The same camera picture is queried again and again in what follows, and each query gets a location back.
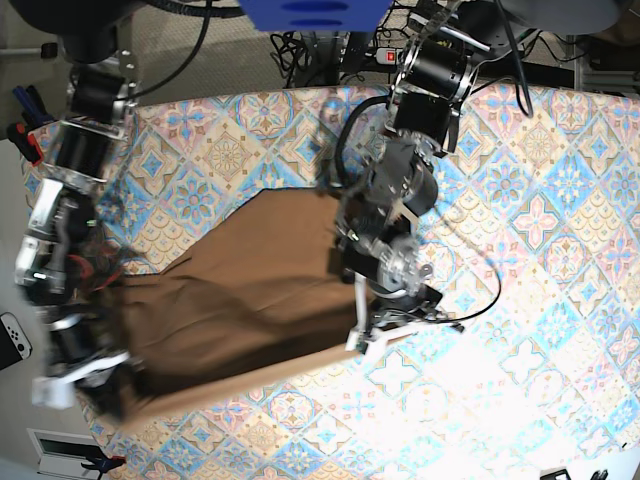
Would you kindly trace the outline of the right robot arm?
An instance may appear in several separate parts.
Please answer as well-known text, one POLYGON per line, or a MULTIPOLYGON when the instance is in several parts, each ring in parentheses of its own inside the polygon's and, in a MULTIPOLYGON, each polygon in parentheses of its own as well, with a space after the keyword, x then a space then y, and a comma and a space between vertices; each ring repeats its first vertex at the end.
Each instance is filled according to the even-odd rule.
POLYGON ((84 394, 101 413, 123 416, 121 383, 131 357, 108 332, 114 312, 96 292, 98 269, 85 258, 100 228, 95 196, 105 163, 125 134, 139 97, 126 33, 140 1, 15 1, 31 27, 53 34, 71 63, 67 111, 46 154, 47 174, 15 262, 15 283, 49 337, 32 401, 70 407, 84 394))

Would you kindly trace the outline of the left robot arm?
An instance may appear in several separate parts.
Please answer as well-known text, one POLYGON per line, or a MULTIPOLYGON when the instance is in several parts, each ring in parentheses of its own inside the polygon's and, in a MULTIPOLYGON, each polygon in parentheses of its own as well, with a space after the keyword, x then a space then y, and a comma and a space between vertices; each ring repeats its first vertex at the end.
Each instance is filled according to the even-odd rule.
POLYGON ((354 281, 356 323, 345 348, 368 356, 427 325, 458 332, 459 320, 439 310, 439 291, 428 285, 430 264, 419 262, 415 230, 437 202, 432 161, 454 152, 462 102, 474 67, 464 47, 472 37, 448 26, 441 9, 414 17, 416 33, 403 51, 385 96, 368 99, 349 115, 334 153, 341 188, 335 217, 335 252, 342 275, 354 281), (381 154, 350 178, 343 160, 358 117, 383 105, 381 154))

